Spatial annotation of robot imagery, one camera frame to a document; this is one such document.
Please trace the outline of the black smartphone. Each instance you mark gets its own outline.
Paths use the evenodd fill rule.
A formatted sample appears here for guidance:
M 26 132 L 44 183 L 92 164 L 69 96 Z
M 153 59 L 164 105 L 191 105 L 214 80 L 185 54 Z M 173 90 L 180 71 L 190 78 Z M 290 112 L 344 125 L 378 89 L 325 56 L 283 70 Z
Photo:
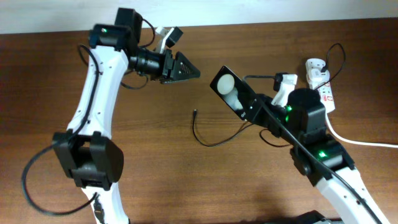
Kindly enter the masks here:
M 265 110 L 247 85 L 227 66 L 222 66 L 210 88 L 243 121 L 260 123 Z

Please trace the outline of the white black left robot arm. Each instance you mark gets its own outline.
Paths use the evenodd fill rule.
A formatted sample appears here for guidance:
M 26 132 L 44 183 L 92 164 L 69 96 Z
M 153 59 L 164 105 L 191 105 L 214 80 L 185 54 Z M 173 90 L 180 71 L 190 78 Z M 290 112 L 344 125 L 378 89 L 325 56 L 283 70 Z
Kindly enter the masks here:
M 139 44 L 142 16 L 120 8 L 113 25 L 95 24 L 88 43 L 90 59 L 78 108 L 64 133 L 55 133 L 55 154 L 66 176 L 89 198 L 96 223 L 129 223 L 119 193 L 124 154 L 112 142 L 111 127 L 118 90 L 126 72 L 162 84 L 198 78 L 200 71 L 173 47 L 183 32 L 159 27 L 154 50 Z

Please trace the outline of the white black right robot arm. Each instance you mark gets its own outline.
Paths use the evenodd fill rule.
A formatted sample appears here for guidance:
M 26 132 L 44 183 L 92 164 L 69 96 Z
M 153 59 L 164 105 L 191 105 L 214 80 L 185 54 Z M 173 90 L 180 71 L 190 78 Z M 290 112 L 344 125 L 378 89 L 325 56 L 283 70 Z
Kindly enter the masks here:
M 354 160 L 326 133 L 325 107 L 316 90 L 289 93 L 287 105 L 272 110 L 256 101 L 269 116 L 269 127 L 293 146 L 295 167 L 330 202 L 344 223 L 388 223 L 368 192 Z

